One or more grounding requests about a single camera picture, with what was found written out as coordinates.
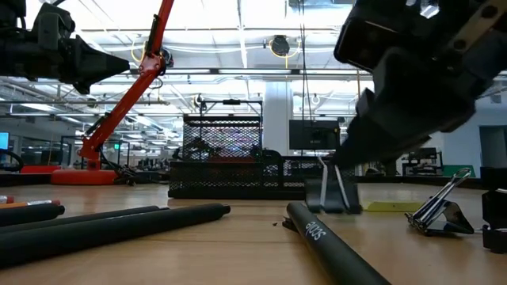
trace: black mesh cage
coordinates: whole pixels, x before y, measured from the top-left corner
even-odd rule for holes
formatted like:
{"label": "black mesh cage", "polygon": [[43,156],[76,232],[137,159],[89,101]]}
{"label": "black mesh cage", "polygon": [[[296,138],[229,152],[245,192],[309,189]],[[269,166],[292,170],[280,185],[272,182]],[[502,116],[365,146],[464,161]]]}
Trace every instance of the black mesh cage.
{"label": "black mesh cage", "polygon": [[186,162],[255,157],[262,149],[259,116],[185,116],[183,122],[181,150]]}

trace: table surface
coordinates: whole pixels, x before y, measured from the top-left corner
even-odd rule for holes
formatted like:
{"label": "table surface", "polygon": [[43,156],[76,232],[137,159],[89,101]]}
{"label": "table surface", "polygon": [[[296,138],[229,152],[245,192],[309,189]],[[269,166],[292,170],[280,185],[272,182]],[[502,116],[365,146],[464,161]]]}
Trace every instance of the table surface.
{"label": "table surface", "polygon": [[[361,184],[366,201],[424,201],[437,187]],[[456,189],[456,201],[475,228],[482,226],[482,191]],[[16,201],[60,199],[64,216],[211,200],[167,199],[159,185],[0,188]],[[288,201],[228,200],[232,212],[216,222],[0,271],[6,284],[328,284],[299,235],[282,227]],[[424,237],[402,213],[321,215],[329,228],[393,284],[507,284],[507,255],[482,247],[480,234]]]}

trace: ceiling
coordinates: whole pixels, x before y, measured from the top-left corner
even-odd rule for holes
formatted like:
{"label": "ceiling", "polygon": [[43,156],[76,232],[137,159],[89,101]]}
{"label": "ceiling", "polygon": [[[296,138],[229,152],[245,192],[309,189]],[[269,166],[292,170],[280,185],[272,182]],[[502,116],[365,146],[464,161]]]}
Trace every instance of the ceiling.
{"label": "ceiling", "polygon": [[[30,29],[44,0],[26,0]],[[334,45],[352,1],[307,0],[304,17],[294,0],[176,0],[166,26],[163,46],[174,58],[174,69],[307,69],[321,70],[309,77],[310,104],[305,113],[351,116],[358,90],[373,89],[369,76],[333,57]],[[91,47],[129,60],[137,68],[147,40],[153,14],[161,0],[66,0],[59,7],[69,11],[80,35]],[[305,27],[302,38],[301,25]],[[290,57],[276,57],[269,48],[275,35],[287,37]],[[301,42],[306,49],[303,58]],[[55,80],[28,82],[23,78],[2,78],[0,98],[5,101],[58,101],[44,109],[40,105],[0,105],[10,113],[59,114],[76,128],[86,128],[97,117],[111,111],[135,81],[119,74],[92,85],[89,95],[81,95],[71,85]],[[195,112],[197,94],[205,100],[263,100],[270,81],[289,82],[294,94],[294,113],[302,112],[301,75],[279,74],[166,74],[159,89],[148,89],[132,110],[132,118],[143,117],[148,130],[153,125],[165,131],[181,131],[181,116]],[[105,101],[85,104],[86,102]],[[208,114],[255,115],[256,107],[217,105]],[[118,131],[133,130],[136,124],[123,122]]]}

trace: ceiling pipe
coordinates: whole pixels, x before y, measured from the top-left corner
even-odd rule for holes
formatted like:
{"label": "ceiling pipe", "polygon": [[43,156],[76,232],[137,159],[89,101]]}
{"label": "ceiling pipe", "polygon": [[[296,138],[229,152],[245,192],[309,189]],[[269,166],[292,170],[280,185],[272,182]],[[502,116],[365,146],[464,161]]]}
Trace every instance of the ceiling pipe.
{"label": "ceiling pipe", "polygon": [[[301,32],[299,28],[247,28],[243,29],[245,32],[255,31],[255,32],[269,32],[269,33],[277,33],[277,32]],[[165,32],[237,32],[237,28],[166,28]],[[305,28],[306,32],[332,32],[339,33],[339,29],[336,28]],[[82,32],[95,32],[95,33],[110,33],[110,32],[118,32],[118,33],[149,33],[150,29],[141,28],[141,29],[122,29],[118,31],[116,29],[107,28],[107,29],[99,29],[99,28],[88,28],[82,29]]]}
{"label": "ceiling pipe", "polygon": [[242,13],[241,13],[241,1],[238,0],[238,32],[239,32],[239,47],[241,48],[241,60],[243,63],[243,68],[248,68],[248,59],[246,57],[246,42],[245,42],[245,33],[243,29],[245,28],[243,25]]}
{"label": "ceiling pipe", "polygon": [[[118,78],[119,76],[121,77],[125,77],[125,75],[116,75],[115,77],[112,77],[112,78]],[[164,78],[160,78],[160,80],[162,80],[162,82],[164,83],[167,83],[167,84],[174,84],[174,85],[188,85],[189,83],[190,84],[196,84],[196,85],[218,85],[222,82],[225,82],[225,81],[229,81],[229,80],[237,80],[237,79],[240,79],[240,80],[243,80],[244,78],[231,78],[231,77],[225,77],[225,76],[219,76],[211,81],[188,81],[188,80],[180,80],[180,81],[170,81],[170,80],[167,80],[167,79],[164,79]],[[96,84],[94,84],[95,86],[106,86],[106,85],[127,85],[127,84],[134,84],[135,81],[122,81],[122,80],[109,80],[109,79],[105,79],[104,81],[102,82],[98,82]],[[31,85],[34,85],[34,86],[46,86],[46,85],[55,85],[55,86],[65,86],[67,85],[67,83],[62,83],[62,82],[59,82],[57,80],[51,80],[51,79],[48,79],[48,80],[43,80],[43,81],[39,81],[39,82],[30,82]]]}
{"label": "ceiling pipe", "polygon": [[[0,101],[0,105],[19,105],[19,104],[35,104],[35,105],[116,105],[119,101]],[[164,101],[137,101],[135,105],[168,105]]]}

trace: black rod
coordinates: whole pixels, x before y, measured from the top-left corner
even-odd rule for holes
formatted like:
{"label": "black rod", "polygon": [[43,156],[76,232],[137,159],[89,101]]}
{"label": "black rod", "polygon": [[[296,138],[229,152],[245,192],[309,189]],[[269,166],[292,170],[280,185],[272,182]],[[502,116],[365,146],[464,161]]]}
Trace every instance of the black rod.
{"label": "black rod", "polygon": [[26,224],[21,225],[13,225],[13,226],[4,226],[0,227],[0,234],[7,234],[7,233],[13,233],[20,230],[34,230],[34,229],[41,229],[49,226],[60,226],[60,225],[66,225],[71,224],[75,222],[87,222],[87,221],[93,221],[97,219],[106,219],[106,218],[112,218],[112,217],[121,217],[125,215],[134,215],[134,214],[140,214],[140,213],[148,213],[152,211],[158,211],[161,210],[157,206],[148,206],[148,207],[137,207],[127,210],[119,210],[119,211],[109,211],[104,213],[96,213],[91,215],[80,215],[77,217],[70,217],[70,218],[58,218],[53,219],[50,221],[43,221],[43,222],[30,222]]}
{"label": "black rod", "polygon": [[335,284],[390,284],[301,203],[287,205],[295,228]]}
{"label": "black rod", "polygon": [[211,222],[230,211],[227,205],[211,203],[2,234],[0,268]]}
{"label": "black rod", "polygon": [[0,226],[54,219],[65,212],[64,206],[53,203],[0,209]]}

